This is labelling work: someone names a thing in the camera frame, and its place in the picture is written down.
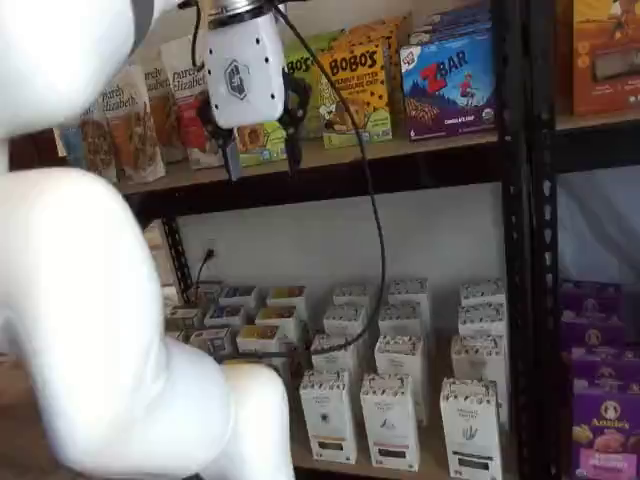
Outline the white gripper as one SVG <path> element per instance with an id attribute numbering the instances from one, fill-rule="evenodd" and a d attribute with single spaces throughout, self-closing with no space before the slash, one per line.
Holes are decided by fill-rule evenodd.
<path id="1" fill-rule="evenodd" d="M 209 30 L 205 41 L 209 99 L 197 115 L 222 155 L 230 181 L 241 176 L 233 128 L 277 120 L 285 132 L 288 171 L 302 161 L 300 129 L 307 116 L 311 87 L 284 73 L 283 45 L 270 12 Z"/>

